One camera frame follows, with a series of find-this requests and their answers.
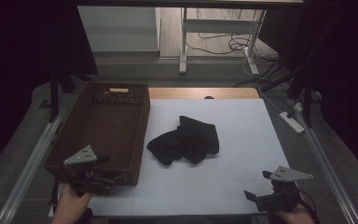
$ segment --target basket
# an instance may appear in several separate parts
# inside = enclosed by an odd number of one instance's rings
[[[66,159],[90,145],[97,157],[111,156],[109,162],[95,166],[94,175],[113,179],[127,174],[127,182],[117,185],[136,185],[149,111],[146,85],[86,82],[45,169],[57,176]],[[66,174],[60,180],[66,182]]]

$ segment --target wall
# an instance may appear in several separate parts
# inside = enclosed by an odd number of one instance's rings
[[[159,51],[159,8],[78,7],[93,52]]]

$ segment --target white power strip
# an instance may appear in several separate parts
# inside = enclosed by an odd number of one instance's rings
[[[304,128],[297,123],[297,121],[293,118],[287,118],[287,113],[282,112],[279,114],[281,119],[283,119],[296,133],[304,132]]]

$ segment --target white desk leg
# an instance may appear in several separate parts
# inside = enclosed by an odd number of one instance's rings
[[[187,61],[187,8],[184,8],[184,15],[182,21],[182,47],[180,50],[180,62],[179,62],[179,74],[184,75],[186,73],[186,61]]]
[[[251,35],[251,40],[249,41],[249,47],[244,49],[246,59],[248,61],[248,64],[251,68],[253,75],[259,74],[257,66],[255,65],[254,58],[253,58],[253,49],[255,47],[255,41],[257,40],[258,32],[260,32],[261,24],[263,23],[265,14],[266,14],[266,10],[262,10],[260,13],[260,16],[256,20],[255,29],[254,29],[253,34]]]

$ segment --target white table surface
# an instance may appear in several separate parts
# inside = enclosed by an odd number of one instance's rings
[[[181,115],[214,124],[220,151],[197,165],[165,167],[146,146],[175,130]],[[255,214],[243,191],[272,193],[262,171],[279,165],[289,167],[263,100],[152,99],[138,185],[94,195],[89,207],[96,217]]]

